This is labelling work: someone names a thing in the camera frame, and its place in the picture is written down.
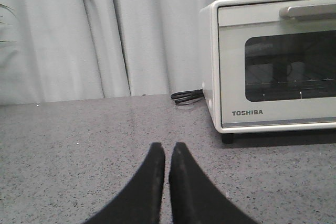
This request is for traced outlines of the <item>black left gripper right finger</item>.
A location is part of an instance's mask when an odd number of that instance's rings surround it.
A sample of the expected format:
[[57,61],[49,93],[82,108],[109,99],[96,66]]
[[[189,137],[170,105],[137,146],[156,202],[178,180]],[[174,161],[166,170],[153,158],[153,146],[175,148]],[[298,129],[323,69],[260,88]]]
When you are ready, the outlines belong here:
[[174,223],[255,223],[215,187],[183,142],[174,147],[169,183]]

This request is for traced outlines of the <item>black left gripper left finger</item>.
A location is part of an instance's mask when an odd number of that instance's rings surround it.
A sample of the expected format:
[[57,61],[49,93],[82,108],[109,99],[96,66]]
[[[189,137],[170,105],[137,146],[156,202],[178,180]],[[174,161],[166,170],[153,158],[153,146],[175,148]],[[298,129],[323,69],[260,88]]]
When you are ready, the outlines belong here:
[[154,142],[132,179],[90,222],[159,223],[164,175],[164,149]]

